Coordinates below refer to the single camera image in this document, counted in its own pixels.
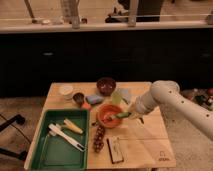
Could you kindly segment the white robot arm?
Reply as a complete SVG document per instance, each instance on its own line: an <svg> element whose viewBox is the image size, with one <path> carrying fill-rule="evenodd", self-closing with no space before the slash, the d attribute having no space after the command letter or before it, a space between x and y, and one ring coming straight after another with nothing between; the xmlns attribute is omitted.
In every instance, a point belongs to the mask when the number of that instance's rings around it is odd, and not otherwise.
<svg viewBox="0 0 213 171"><path fill-rule="evenodd" d="M161 104L170 105L180 111L189 122L213 141L213 111L183 97L180 94L180 87L175 81L158 80L153 82L148 91L135 99L128 111L131 118L142 118Z"/></svg>

